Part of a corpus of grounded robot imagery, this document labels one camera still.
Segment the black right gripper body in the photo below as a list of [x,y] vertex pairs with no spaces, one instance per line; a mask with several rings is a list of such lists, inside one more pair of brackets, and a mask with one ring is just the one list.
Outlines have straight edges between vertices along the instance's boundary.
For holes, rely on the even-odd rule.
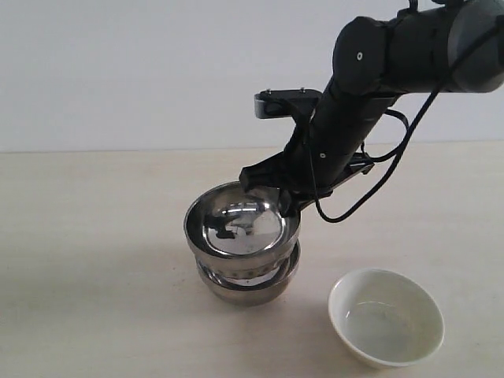
[[289,179],[303,194],[322,193],[350,161],[384,112],[391,92],[352,95],[328,83],[308,126],[295,128],[283,150]]

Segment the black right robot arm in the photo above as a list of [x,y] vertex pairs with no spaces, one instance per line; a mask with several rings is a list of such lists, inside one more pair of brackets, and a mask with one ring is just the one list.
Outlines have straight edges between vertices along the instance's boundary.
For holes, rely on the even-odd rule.
[[295,129],[281,152],[244,168],[239,182],[245,191],[277,189],[281,213],[297,214],[369,172],[376,159],[363,143],[402,96],[488,93],[502,83],[500,1],[439,1],[423,11],[411,2],[391,20],[357,17],[335,41],[324,90],[255,95],[258,118],[291,117]]

